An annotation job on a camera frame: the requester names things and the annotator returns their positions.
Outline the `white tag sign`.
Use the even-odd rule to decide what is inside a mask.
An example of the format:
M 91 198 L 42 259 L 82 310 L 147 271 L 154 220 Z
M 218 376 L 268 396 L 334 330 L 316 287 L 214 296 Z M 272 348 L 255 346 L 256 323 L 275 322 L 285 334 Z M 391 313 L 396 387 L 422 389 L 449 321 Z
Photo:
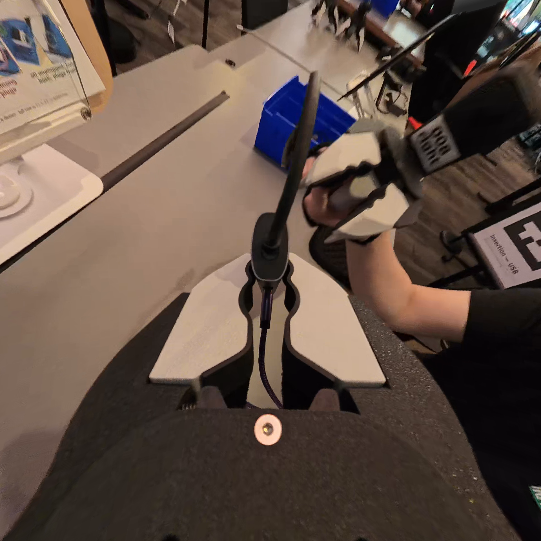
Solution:
M 540 198 L 484 220 L 466 236 L 497 288 L 540 288 Z

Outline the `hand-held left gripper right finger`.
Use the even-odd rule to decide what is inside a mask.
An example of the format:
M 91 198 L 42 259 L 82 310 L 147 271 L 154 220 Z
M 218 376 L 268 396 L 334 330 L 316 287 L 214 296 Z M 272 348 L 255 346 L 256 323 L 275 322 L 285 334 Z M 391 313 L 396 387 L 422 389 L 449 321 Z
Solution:
M 332 382 L 382 387 L 385 375 L 348 293 L 296 254 L 288 262 L 285 338 L 292 353 Z

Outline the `wooden backing board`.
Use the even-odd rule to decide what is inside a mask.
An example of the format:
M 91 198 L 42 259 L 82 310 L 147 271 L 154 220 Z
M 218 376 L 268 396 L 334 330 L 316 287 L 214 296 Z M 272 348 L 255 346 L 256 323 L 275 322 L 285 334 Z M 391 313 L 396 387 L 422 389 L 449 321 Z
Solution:
M 105 47 L 102 44 L 98 30 L 92 19 L 86 1 L 59 1 L 70 20 L 85 52 L 87 53 L 92 66 L 96 70 L 105 90 L 89 98 L 90 109 L 93 113 L 99 114 L 104 111 L 114 88 L 114 80 L 109 58 Z

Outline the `grey usb hub with cable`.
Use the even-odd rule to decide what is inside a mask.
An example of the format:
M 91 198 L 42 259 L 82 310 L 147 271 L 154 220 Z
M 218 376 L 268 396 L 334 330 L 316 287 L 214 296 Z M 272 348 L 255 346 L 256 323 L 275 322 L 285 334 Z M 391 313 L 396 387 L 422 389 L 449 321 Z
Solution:
M 289 169 L 276 211 L 263 213 L 254 226 L 251 264 L 255 280 L 262 291 L 277 288 L 288 266 L 287 220 L 300 186 L 310 149 L 320 98 L 321 77 L 310 73 L 301 115 L 293 131 Z

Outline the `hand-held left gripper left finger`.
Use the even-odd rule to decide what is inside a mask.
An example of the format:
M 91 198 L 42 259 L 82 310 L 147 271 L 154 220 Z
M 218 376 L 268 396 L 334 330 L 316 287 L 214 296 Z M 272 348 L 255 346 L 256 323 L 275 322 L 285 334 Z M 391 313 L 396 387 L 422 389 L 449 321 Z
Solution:
M 206 276 L 189 293 L 155 362 L 152 383 L 202 385 L 202 378 L 253 339 L 250 255 L 243 254 Z

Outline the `person's right hand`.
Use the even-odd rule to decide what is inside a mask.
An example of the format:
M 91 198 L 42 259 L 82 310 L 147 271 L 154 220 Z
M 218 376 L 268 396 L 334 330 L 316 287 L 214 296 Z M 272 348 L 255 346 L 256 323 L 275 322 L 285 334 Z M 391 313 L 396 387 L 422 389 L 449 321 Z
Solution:
M 305 190 L 302 199 L 306 220 L 313 226 L 336 226 L 343 219 L 343 212 L 330 201 L 341 186 L 341 172 L 323 160 L 323 154 L 309 156 L 303 167 L 301 187 Z

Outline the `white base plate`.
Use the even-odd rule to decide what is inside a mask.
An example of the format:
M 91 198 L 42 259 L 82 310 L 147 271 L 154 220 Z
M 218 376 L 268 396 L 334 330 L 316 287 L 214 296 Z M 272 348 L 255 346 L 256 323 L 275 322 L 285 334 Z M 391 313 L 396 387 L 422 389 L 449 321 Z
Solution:
M 50 145 L 1 165 L 1 264 L 103 192 L 95 174 Z

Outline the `person's black shirt torso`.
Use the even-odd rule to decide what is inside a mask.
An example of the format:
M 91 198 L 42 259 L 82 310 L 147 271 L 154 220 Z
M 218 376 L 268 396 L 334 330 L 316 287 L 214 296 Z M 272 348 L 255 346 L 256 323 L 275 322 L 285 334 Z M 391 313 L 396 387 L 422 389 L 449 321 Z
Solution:
M 540 289 L 473 291 L 463 341 L 421 360 L 498 506 L 540 540 Z

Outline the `black mesh office chair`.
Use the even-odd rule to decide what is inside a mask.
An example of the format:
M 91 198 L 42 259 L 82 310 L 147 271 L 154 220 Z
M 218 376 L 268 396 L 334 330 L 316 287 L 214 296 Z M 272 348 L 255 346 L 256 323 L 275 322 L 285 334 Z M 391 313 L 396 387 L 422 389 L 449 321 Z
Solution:
M 347 267 L 346 241 L 327 242 L 331 234 L 327 226 L 317 226 L 309 240 L 308 250 L 321 269 L 349 293 L 352 292 Z

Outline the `blue plastic storage bin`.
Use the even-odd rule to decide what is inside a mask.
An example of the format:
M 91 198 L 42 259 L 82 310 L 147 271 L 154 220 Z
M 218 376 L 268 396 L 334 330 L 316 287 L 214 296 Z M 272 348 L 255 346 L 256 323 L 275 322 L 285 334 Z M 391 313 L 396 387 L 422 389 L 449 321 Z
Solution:
M 300 121 L 307 84 L 295 76 L 274 91 L 263 104 L 254 147 L 279 166 L 286 168 L 286 147 Z M 311 148 L 331 143 L 356 122 L 330 98 L 320 94 Z

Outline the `instruction sheet acrylic stand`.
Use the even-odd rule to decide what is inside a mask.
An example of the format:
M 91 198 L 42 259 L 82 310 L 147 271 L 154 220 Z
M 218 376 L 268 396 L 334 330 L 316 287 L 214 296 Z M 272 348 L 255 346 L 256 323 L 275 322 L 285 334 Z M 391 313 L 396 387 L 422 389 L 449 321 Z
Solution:
M 1 164 L 90 122 L 104 90 L 59 1 L 1 1 Z

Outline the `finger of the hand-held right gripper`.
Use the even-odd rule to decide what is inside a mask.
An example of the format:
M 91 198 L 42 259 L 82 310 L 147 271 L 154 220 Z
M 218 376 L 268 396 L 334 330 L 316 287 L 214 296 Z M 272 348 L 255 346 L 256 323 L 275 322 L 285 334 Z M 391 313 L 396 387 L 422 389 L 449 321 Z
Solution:
M 355 122 L 314 155 L 314 162 L 304 176 L 304 186 L 341 187 L 374 170 L 382 160 L 378 136 L 383 130 L 384 123 L 375 119 Z
M 351 186 L 339 188 L 329 197 L 329 206 L 342 215 L 325 244 L 339 241 L 368 243 L 382 233 L 416 222 L 423 199 L 404 193 L 395 184 L 373 190 L 366 198 L 355 197 Z

